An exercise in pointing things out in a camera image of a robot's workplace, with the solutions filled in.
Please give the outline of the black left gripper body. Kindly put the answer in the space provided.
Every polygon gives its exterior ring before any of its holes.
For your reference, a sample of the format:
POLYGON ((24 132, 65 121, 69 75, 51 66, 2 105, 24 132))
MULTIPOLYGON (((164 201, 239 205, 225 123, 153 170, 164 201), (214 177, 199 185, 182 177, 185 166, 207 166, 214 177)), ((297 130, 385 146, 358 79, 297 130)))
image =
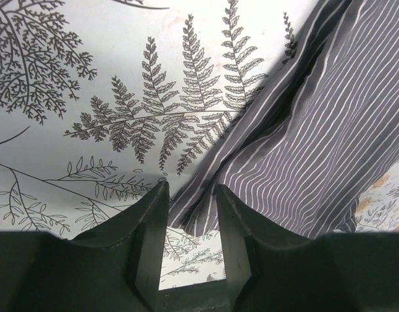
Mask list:
POLYGON ((161 290, 156 307, 156 311, 160 312, 230 310, 225 279, 161 290))

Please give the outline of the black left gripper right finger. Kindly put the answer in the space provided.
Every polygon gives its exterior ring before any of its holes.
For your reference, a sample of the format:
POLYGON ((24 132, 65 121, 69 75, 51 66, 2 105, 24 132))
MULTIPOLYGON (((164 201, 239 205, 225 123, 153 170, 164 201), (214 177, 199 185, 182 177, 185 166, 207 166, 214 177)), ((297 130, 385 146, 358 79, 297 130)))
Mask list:
POLYGON ((399 311, 399 232, 299 236, 216 190, 233 311, 399 311))

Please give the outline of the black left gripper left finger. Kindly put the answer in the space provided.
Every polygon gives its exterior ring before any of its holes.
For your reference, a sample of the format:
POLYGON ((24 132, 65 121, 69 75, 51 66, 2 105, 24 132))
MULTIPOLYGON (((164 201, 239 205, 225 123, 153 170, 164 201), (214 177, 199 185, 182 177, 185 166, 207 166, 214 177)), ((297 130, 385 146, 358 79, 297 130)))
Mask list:
POLYGON ((0 231, 0 311, 154 311, 169 184, 74 239, 0 231))

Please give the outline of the grey striped underwear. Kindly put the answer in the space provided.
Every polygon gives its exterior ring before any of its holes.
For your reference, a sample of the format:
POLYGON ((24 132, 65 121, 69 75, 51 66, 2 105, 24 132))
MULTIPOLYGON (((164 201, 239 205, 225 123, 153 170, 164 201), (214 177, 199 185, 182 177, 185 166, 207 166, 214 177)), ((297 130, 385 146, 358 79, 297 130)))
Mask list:
POLYGON ((313 239, 353 232, 359 199, 399 159, 399 1, 319 1, 296 56, 174 201, 168 225, 218 228, 227 186, 313 239))

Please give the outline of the floral table cloth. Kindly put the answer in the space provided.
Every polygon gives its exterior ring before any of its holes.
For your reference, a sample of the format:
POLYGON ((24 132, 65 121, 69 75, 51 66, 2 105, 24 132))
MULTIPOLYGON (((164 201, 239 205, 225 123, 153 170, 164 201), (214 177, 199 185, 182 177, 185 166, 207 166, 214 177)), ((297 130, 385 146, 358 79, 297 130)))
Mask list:
POLYGON ((64 240, 175 199, 315 1, 0 1, 0 231, 64 240))

